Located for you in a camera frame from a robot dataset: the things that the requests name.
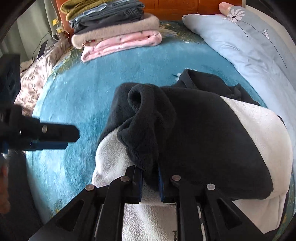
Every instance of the gray folded clothing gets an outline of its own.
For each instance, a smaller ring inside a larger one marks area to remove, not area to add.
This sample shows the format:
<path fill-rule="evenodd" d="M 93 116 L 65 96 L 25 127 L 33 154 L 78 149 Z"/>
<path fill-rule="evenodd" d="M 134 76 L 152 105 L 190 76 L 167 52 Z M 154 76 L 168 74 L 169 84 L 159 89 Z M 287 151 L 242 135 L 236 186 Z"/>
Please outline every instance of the gray folded clothing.
<path fill-rule="evenodd" d="M 120 11 L 117 14 L 99 20 L 81 21 L 74 29 L 74 34 L 83 34 L 98 28 L 105 28 L 113 25 L 132 23 L 143 19 L 144 12 L 141 8 L 130 8 Z"/>
<path fill-rule="evenodd" d="M 103 18 L 107 18 L 109 16 L 115 15 L 117 13 L 120 13 L 124 10 L 131 9 L 131 8 L 144 8 L 145 5 L 139 0 L 130 0 L 130 1 L 114 1 L 114 2 L 108 2 L 106 7 L 99 11 L 99 12 L 93 12 L 91 14 L 77 17 L 70 21 L 70 27 L 75 28 L 79 23 L 86 22 L 86 21 L 94 21 L 94 20 L 100 20 Z"/>

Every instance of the person's hand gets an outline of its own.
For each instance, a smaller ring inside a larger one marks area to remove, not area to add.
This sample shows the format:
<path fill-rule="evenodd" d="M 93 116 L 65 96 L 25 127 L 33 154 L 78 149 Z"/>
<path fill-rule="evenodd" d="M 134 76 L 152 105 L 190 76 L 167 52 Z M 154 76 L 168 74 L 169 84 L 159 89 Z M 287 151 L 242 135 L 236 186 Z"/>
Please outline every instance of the person's hand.
<path fill-rule="evenodd" d="M 0 168 L 0 213 L 6 214 L 10 210 L 8 201 L 8 167 L 4 165 Z"/>

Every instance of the flower print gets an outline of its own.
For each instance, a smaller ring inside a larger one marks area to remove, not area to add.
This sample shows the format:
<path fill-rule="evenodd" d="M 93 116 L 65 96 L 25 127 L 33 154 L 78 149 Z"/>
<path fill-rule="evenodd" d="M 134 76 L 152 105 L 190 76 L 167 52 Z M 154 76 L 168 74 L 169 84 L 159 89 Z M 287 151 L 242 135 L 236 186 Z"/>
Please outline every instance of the flower print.
<path fill-rule="evenodd" d="M 237 21 L 242 20 L 242 17 L 245 16 L 244 14 L 244 10 L 241 9 L 237 9 L 234 12 L 234 9 L 231 9 L 231 11 L 227 14 L 226 18 L 229 21 L 232 21 L 234 23 L 236 23 Z"/>

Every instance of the small yellow tag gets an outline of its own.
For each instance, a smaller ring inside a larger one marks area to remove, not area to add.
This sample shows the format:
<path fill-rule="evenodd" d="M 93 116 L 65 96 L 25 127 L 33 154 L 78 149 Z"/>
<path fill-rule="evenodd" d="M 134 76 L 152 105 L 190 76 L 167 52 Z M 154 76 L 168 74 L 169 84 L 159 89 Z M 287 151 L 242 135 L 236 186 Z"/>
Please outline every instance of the small yellow tag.
<path fill-rule="evenodd" d="M 59 22 L 59 20 L 56 18 L 52 21 L 52 24 L 55 26 L 58 22 Z"/>

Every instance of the orange wooden headboard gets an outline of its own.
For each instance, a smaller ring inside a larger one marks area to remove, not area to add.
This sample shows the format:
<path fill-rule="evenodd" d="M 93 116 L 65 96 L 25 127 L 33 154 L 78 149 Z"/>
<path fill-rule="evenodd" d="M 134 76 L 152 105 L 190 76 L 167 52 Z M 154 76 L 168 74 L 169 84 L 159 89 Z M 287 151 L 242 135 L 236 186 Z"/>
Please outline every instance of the orange wooden headboard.
<path fill-rule="evenodd" d="M 145 4 L 144 11 L 157 16 L 160 20 L 181 20 L 183 15 L 199 13 L 202 15 L 217 14 L 219 3 L 223 0 L 140 0 Z M 242 0 L 224 0 L 233 5 L 241 6 Z M 60 7 L 66 0 L 56 0 L 64 28 L 73 35 L 66 15 L 61 13 Z"/>

